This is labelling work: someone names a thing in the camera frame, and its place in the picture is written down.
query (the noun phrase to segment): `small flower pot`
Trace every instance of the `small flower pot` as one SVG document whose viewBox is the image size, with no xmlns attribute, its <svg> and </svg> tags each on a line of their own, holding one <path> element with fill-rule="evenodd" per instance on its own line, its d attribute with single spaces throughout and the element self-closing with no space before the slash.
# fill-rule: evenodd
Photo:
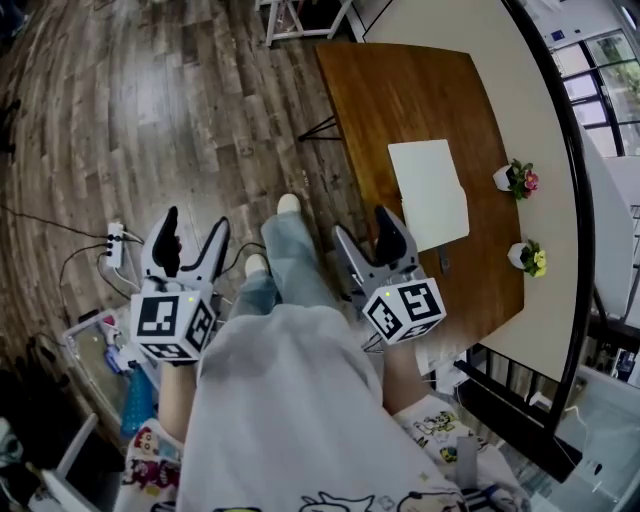
<svg viewBox="0 0 640 512">
<path fill-rule="evenodd" d="M 493 182 L 496 184 L 496 188 L 504 192 L 510 192 L 509 185 L 512 185 L 515 181 L 515 174 L 510 165 L 501 167 L 493 174 Z"/>
<path fill-rule="evenodd" d="M 520 270 L 524 270 L 524 263 L 522 263 L 520 257 L 522 256 L 522 251 L 525 247 L 527 247 L 527 244 L 524 244 L 522 242 L 513 244 L 511 246 L 511 249 L 509 249 L 509 252 L 507 253 L 507 257 L 509 258 L 511 264 L 514 267 L 519 268 Z"/>
</svg>

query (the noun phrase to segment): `white sheet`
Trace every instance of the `white sheet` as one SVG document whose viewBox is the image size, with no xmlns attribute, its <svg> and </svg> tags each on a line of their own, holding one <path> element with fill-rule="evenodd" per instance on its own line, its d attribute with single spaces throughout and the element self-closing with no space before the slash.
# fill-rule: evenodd
<svg viewBox="0 0 640 512">
<path fill-rule="evenodd" d="M 389 144 L 402 209 L 418 251 L 469 234 L 467 196 L 446 140 Z"/>
</svg>

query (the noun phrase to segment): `chair leg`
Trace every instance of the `chair leg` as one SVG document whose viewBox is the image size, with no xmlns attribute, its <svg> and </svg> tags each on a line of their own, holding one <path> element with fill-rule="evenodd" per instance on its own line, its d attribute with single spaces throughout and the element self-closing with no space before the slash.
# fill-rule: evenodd
<svg viewBox="0 0 640 512">
<path fill-rule="evenodd" d="M 267 26 L 267 46 L 271 48 L 273 42 L 273 32 L 276 28 L 276 18 L 278 17 L 279 0 L 273 0 L 271 2 L 271 10 L 269 11 L 269 25 Z"/>
<path fill-rule="evenodd" d="M 331 32 L 329 32 L 329 34 L 327 35 L 327 39 L 333 39 L 333 36 L 336 35 L 336 31 L 340 26 L 340 22 L 342 21 L 342 18 L 344 18 L 345 14 L 347 14 L 347 11 L 351 6 L 351 2 L 353 2 L 353 0 L 342 0 L 342 7 L 338 11 L 336 19 L 333 20 L 333 25 L 331 25 Z"/>
</svg>

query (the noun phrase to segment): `black cable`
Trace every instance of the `black cable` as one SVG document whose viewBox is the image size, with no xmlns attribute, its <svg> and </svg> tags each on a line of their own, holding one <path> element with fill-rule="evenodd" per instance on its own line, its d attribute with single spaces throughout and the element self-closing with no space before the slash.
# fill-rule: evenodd
<svg viewBox="0 0 640 512">
<path fill-rule="evenodd" d="M 72 228 L 70 226 L 65 226 L 64 224 L 58 224 L 57 222 L 54 222 L 52 220 L 42 219 L 40 217 L 36 217 L 35 215 L 29 215 L 28 213 L 16 212 L 15 210 L 12 210 L 8 206 L 5 206 L 5 205 L 3 205 L 1 203 L 0 203 L 0 208 L 2 208 L 3 210 L 8 211 L 9 213 L 14 215 L 15 217 L 24 217 L 25 219 L 37 220 L 39 222 L 43 222 L 45 224 L 49 224 L 49 225 L 55 226 L 57 228 L 66 229 L 67 231 L 71 231 L 72 233 L 76 233 L 77 235 L 84 235 L 84 236 L 88 236 L 89 238 L 98 238 L 98 239 L 102 239 L 102 238 L 106 239 L 107 238 L 107 235 L 92 235 L 91 233 L 87 233 L 86 231 L 81 231 L 79 229 Z"/>
<path fill-rule="evenodd" d="M 127 300 L 131 300 L 131 297 L 129 297 L 129 296 L 128 296 L 128 295 L 126 295 L 125 293 L 123 293 L 123 292 L 121 292 L 120 290 L 118 290 L 118 289 L 116 288 L 116 286 L 115 286 L 111 281 L 109 281 L 109 280 L 107 279 L 107 276 L 105 276 L 105 275 L 102 273 L 102 269 L 100 268 L 100 259 L 101 259 L 103 256 L 106 256 L 106 255 L 107 255 L 107 253 L 106 253 L 106 252 L 103 252 L 103 253 L 98 254 L 98 257 L 96 258 L 96 268 L 98 269 L 98 274 L 100 274 L 100 277 L 102 278 L 102 280 L 103 280 L 105 283 L 107 283 L 107 284 L 112 288 L 112 290 L 113 290 L 114 292 L 116 292 L 118 295 L 120 295 L 121 297 L 123 297 L 123 298 L 125 298 L 125 299 L 127 299 Z"/>
<path fill-rule="evenodd" d="M 267 250 L 267 248 L 262 245 L 259 244 L 257 242 L 247 242 L 246 244 L 244 244 L 242 247 L 240 247 L 240 249 L 238 249 L 238 252 L 236 253 L 236 257 L 233 259 L 233 263 L 231 265 L 229 265 L 227 268 L 225 268 L 222 272 L 220 272 L 220 275 L 218 277 L 222 277 L 223 275 L 225 275 L 227 272 L 229 272 L 229 270 L 231 270 L 233 267 L 236 266 L 236 263 L 238 263 L 238 258 L 240 258 L 240 253 L 246 248 L 249 247 L 250 245 L 255 245 L 256 247 L 260 247 L 260 249 L 263 250 Z"/>
<path fill-rule="evenodd" d="M 60 276 L 58 277 L 58 292 L 60 293 L 60 300 L 62 302 L 62 309 L 64 312 L 64 321 L 66 322 L 67 327 L 71 327 L 71 318 L 69 317 L 67 304 L 64 301 L 64 295 L 62 293 L 62 276 L 64 275 L 64 269 L 66 268 L 67 263 L 69 263 L 71 258 L 73 258 L 77 254 L 80 254 L 82 251 L 88 251 L 89 249 L 96 249 L 98 247 L 106 247 L 106 246 L 107 244 L 96 244 L 96 245 L 89 245 L 87 247 L 81 247 L 77 251 L 73 251 L 69 256 L 67 256 L 67 259 L 64 260 L 64 263 L 62 264 L 62 268 L 60 269 Z"/>
</svg>

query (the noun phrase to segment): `white chair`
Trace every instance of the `white chair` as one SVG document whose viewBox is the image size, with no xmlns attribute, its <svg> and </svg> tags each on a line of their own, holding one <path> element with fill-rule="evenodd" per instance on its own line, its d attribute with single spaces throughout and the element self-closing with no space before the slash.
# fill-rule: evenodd
<svg viewBox="0 0 640 512">
<path fill-rule="evenodd" d="M 273 41 L 276 39 L 294 39 L 307 36 L 327 36 L 327 39 L 333 38 L 336 30 L 338 30 L 338 27 L 340 26 L 342 18 L 344 18 L 345 14 L 347 14 L 347 10 L 349 10 L 349 7 L 351 6 L 353 0 L 340 0 L 340 2 L 342 2 L 342 7 L 340 7 L 340 10 L 333 20 L 330 28 L 319 30 L 305 30 L 302 26 L 302 23 L 300 22 L 298 13 L 293 6 L 292 0 L 256 0 L 256 11 L 259 11 L 260 7 L 263 5 L 271 6 L 271 10 L 269 11 L 269 23 L 267 25 L 267 46 L 271 47 L 271 43 L 273 43 Z M 278 17 L 278 7 L 281 3 L 285 3 L 287 8 L 289 9 L 291 17 L 293 18 L 293 22 L 296 26 L 296 30 L 292 30 L 289 32 L 275 32 L 276 18 Z"/>
<path fill-rule="evenodd" d="M 98 416 L 95 413 L 91 413 L 73 438 L 73 441 L 71 441 L 58 467 L 55 470 L 42 470 L 42 480 L 60 506 L 51 500 L 36 500 L 32 497 L 29 500 L 29 510 L 33 512 L 53 512 L 62 509 L 65 512 L 100 512 L 67 481 L 67 474 L 71 466 L 73 466 L 80 450 L 97 423 Z"/>
</svg>

